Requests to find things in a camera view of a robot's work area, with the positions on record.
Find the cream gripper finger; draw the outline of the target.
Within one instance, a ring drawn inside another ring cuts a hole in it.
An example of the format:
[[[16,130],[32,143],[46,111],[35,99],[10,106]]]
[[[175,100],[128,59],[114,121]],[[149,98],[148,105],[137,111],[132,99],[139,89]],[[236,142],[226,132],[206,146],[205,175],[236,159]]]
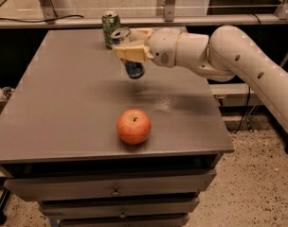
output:
[[[154,30],[152,28],[132,28],[130,40],[134,41],[144,41],[147,42],[153,35]]]
[[[151,53],[144,45],[115,46],[113,50],[118,58],[125,61],[144,62],[151,56]]]

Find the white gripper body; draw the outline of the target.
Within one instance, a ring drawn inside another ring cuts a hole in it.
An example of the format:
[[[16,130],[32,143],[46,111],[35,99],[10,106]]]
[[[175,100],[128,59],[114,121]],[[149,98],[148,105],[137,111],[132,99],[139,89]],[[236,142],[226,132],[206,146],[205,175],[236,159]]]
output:
[[[177,28],[161,28],[152,34],[149,48],[153,55],[153,63],[168,68],[175,66],[175,51],[181,33]]]

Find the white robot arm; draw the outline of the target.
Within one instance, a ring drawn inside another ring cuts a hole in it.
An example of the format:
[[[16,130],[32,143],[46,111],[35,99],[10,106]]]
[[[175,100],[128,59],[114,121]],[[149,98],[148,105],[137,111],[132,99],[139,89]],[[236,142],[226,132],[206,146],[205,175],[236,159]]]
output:
[[[220,82],[239,77],[288,133],[288,73],[239,28],[220,26],[208,36],[178,28],[122,27],[111,39],[115,55],[124,61],[180,66]]]

